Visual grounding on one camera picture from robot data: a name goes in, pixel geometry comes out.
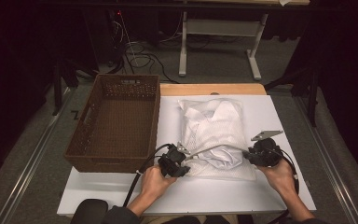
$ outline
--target brown wicker basket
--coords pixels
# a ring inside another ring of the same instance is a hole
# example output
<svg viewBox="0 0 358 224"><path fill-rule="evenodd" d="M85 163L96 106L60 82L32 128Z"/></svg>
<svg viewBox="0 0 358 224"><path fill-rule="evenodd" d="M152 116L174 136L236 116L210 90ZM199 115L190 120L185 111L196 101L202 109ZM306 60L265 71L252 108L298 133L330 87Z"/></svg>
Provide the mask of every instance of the brown wicker basket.
<svg viewBox="0 0 358 224"><path fill-rule="evenodd" d="M64 157L78 172L135 173L156 149L159 101L158 76L98 75Z"/></svg>

